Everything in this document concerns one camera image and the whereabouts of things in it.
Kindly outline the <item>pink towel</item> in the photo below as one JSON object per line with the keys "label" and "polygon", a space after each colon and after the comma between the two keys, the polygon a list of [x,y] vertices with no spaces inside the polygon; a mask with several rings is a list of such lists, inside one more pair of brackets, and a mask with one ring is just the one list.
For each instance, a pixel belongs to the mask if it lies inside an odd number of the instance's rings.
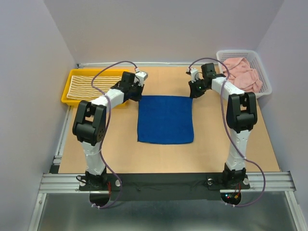
{"label": "pink towel", "polygon": [[260,80],[257,70],[251,68],[246,58],[229,58],[223,63],[230,73],[228,81],[234,86],[246,92],[260,92],[263,82]]}

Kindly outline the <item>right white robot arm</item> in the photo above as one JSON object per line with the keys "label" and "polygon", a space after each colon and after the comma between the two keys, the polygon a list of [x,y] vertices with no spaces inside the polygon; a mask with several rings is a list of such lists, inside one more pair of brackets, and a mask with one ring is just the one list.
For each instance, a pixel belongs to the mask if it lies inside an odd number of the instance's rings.
{"label": "right white robot arm", "polygon": [[227,101],[227,111],[222,111],[223,124],[230,139],[230,148],[218,184],[232,188],[245,181],[246,148],[251,130],[257,123],[257,103],[253,92],[244,92],[233,85],[223,74],[217,74],[213,63],[201,66],[201,72],[188,67],[190,98],[199,98],[207,90],[220,94],[221,108]]}

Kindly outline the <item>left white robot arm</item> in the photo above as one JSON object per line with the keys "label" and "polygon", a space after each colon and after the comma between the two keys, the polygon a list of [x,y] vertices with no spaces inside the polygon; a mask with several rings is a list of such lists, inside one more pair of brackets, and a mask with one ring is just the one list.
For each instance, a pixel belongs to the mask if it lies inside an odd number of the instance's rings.
{"label": "left white robot arm", "polygon": [[106,164],[102,160],[102,144],[110,119],[107,113],[127,100],[140,101],[148,73],[123,72],[122,78],[107,93],[92,101],[81,101],[73,123],[73,134],[81,143],[87,167],[77,180],[83,190],[102,190],[107,183]]}

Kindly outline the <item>yellow striped towel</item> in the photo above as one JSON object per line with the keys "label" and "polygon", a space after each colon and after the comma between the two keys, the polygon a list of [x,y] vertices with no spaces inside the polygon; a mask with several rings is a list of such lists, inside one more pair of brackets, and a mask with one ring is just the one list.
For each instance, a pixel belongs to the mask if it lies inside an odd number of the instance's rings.
{"label": "yellow striped towel", "polygon": [[[100,91],[91,86],[92,76],[72,76],[66,97],[70,100],[94,100],[102,95]],[[121,76],[98,76],[94,86],[107,93],[108,90],[121,80]]]}

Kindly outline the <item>blue towel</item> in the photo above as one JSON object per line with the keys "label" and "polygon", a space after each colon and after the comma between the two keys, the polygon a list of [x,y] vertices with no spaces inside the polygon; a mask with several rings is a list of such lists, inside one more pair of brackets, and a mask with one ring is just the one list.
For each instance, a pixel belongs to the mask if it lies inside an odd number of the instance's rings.
{"label": "blue towel", "polygon": [[138,141],[162,145],[192,143],[192,102],[184,96],[143,96],[138,110]]}

